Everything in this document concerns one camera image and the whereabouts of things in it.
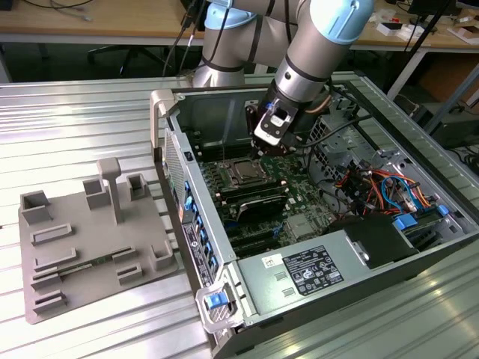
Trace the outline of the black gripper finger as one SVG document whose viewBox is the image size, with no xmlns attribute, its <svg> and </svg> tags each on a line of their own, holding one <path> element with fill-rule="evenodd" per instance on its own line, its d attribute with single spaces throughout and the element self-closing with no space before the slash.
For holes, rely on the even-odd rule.
<svg viewBox="0 0 479 359">
<path fill-rule="evenodd" d="M 258 124 L 257 106 L 247 105 L 245 107 L 245 118 L 247 123 L 248 134 L 251 138 L 251 157 L 260 158 L 263 155 L 260 140 L 254 134 L 254 130 Z"/>
<path fill-rule="evenodd" d="M 284 157 L 296 153 L 295 147 L 286 147 L 283 144 L 278 146 L 267 146 L 266 155 L 269 157 Z"/>
</svg>

